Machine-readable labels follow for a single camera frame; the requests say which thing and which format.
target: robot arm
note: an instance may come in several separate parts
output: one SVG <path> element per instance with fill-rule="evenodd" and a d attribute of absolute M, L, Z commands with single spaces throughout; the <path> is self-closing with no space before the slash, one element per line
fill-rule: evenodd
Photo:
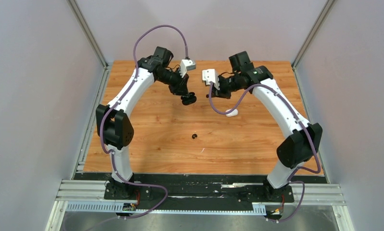
<path fill-rule="evenodd" d="M 125 180 L 130 180 L 133 175 L 129 162 L 128 146 L 134 136 L 134 128 L 129 118 L 144 92 L 158 80 L 169 85 L 169 90 L 172 94 L 180 95 L 182 104 L 189 105 L 196 102 L 195 94 L 189 92 L 187 88 L 189 78 L 187 71 L 196 68 L 195 62 L 190 59 L 184 59 L 180 63 L 180 68 L 172 71 L 166 69 L 172 57 L 173 55 L 169 50 L 157 47 L 154 55 L 138 61 L 139 71 L 137 78 L 135 78 L 136 71 L 134 70 L 130 80 L 119 94 L 106 106 L 100 104 L 96 109 L 97 132 L 100 135 L 100 124 L 103 116 L 110 109 L 110 105 L 118 102 L 118 106 L 110 113 L 104 123 L 102 132 L 107 148 L 113 150 L 110 155 L 115 155 L 117 171 Z M 119 101 L 120 96 L 126 91 L 128 91 L 127 94 Z M 112 173 L 112 177 L 115 181 L 122 183 L 122 180 L 115 172 Z"/>
<path fill-rule="evenodd" d="M 255 68 L 247 52 L 244 51 L 231 56 L 229 60 L 233 69 L 232 76 L 224 78 L 221 75 L 218 76 L 214 69 L 208 69 L 202 71 L 202 80 L 207 86 L 211 82 L 213 83 L 212 97 L 226 99 L 230 99 L 231 92 L 248 89 L 256 84 L 255 87 L 251 88 L 250 93 L 265 105 L 277 121 L 285 137 L 285 141 L 277 148 L 279 160 L 265 182 L 266 187 L 269 187 L 269 194 L 278 193 L 276 189 L 285 187 L 291 174 L 313 156 L 305 132 L 299 122 L 303 123 L 311 135 L 317 150 L 321 140 L 322 128 L 318 123 L 310 124 L 306 118 L 299 114 L 281 92 L 271 72 L 264 66 Z M 280 97 L 288 102 L 292 111 Z"/>

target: aluminum frame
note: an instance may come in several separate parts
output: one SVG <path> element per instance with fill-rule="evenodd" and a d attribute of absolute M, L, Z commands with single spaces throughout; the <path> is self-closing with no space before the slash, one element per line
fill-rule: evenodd
<path fill-rule="evenodd" d="M 298 52 L 293 63 L 291 64 L 291 67 L 293 67 L 293 69 L 298 66 L 301 59 L 304 57 L 304 54 L 307 51 L 310 43 L 313 41 L 315 35 L 317 34 L 318 30 L 320 29 L 322 23 L 324 22 L 325 18 L 327 17 L 328 13 L 330 12 L 330 10 L 333 7 L 335 2 L 336 2 L 336 0 L 327 0 L 326 1 L 324 7 L 321 10 L 321 13 L 318 15 L 317 20 L 315 21 L 309 34 L 307 35 L 306 40 L 304 41 L 303 45 L 301 46 L 300 51 Z"/>
<path fill-rule="evenodd" d="M 56 196 L 56 201 L 46 231 L 59 230 L 65 212 L 122 212 L 123 203 L 135 203 L 135 200 L 105 200 L 105 181 L 102 180 L 63 180 Z M 239 188 L 246 185 L 262 185 L 262 183 L 223 184 L 222 188 Z M 331 205 L 340 231 L 353 231 L 348 209 L 338 184 L 305 184 L 306 190 L 302 205 Z M 302 184 L 291 184 L 294 203 L 296 205 L 302 193 Z M 280 203 L 252 203 L 253 211 L 202 211 L 202 210 L 160 210 L 158 214 L 210 214 L 210 215 L 256 215 L 261 216 L 266 206 Z"/>
<path fill-rule="evenodd" d="M 97 55 L 97 58 L 99 59 L 100 63 L 103 65 L 104 68 L 108 67 L 108 63 L 102 53 L 102 50 L 100 49 L 99 45 L 96 42 L 96 39 L 94 38 L 89 25 L 87 25 L 87 22 L 83 16 L 83 13 L 81 12 L 76 0 L 67 0 L 67 2 L 70 5 L 70 8 L 73 11 L 73 14 L 75 15 L 78 23 L 80 24 L 80 27 L 83 29 L 84 34 L 86 35 L 87 39 L 89 40 L 89 43 L 91 47 L 93 48 L 94 52 Z"/>
<path fill-rule="evenodd" d="M 96 108 L 101 103 L 102 97 L 104 96 L 105 90 L 107 88 L 107 82 L 110 78 L 112 66 L 109 65 L 104 69 L 104 72 L 101 76 L 99 88 L 97 90 L 96 97 L 94 99 L 93 107 L 91 110 L 90 118 L 86 126 L 86 130 L 84 132 L 83 141 L 81 143 L 81 147 L 79 149 L 78 157 L 77 157 L 77 163 L 76 167 L 72 172 L 71 179 L 75 176 L 76 173 L 83 172 L 84 163 L 86 162 L 87 153 L 89 151 L 91 139 L 93 137 L 93 132 L 95 128 L 95 121 L 96 121 Z"/>

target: wood grain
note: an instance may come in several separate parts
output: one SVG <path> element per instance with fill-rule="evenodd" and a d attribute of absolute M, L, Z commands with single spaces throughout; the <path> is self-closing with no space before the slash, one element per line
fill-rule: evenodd
<path fill-rule="evenodd" d="M 228 61 L 197 61 L 190 71 L 188 89 L 197 102 L 188 106 L 168 86 L 155 82 L 141 97 L 131 114 L 134 138 L 130 161 L 134 172 L 201 174 L 268 174 L 277 161 L 276 148 L 284 140 L 280 128 L 264 105 L 247 94 L 238 107 L 239 115 L 218 115 L 206 98 L 209 87 L 202 83 L 202 70 L 230 71 Z M 281 90 L 294 107 L 305 115 L 297 83 L 289 62 L 254 62 L 264 65 L 274 75 Z M 133 61 L 114 62 L 103 104 L 115 97 L 134 70 Z M 230 100 L 214 99 L 225 111 L 242 94 L 234 92 Z M 306 164 L 316 168 L 314 159 Z M 111 171 L 109 156 L 100 147 L 94 131 L 84 171 Z"/>

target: white wall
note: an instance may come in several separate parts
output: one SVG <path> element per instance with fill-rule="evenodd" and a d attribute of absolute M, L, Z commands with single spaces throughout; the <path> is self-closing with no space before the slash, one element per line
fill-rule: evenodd
<path fill-rule="evenodd" d="M 384 230 L 384 0 L 339 0 L 298 68 L 357 231 Z"/>
<path fill-rule="evenodd" d="M 0 231 L 45 229 L 101 74 L 65 0 L 0 0 Z"/>
<path fill-rule="evenodd" d="M 148 29 L 171 24 L 186 37 L 190 57 L 227 60 L 247 50 L 252 60 L 293 61 L 326 0 L 77 0 L 107 61 L 132 60 L 135 41 Z M 172 29 L 150 33 L 139 57 L 155 47 L 184 55 Z"/>

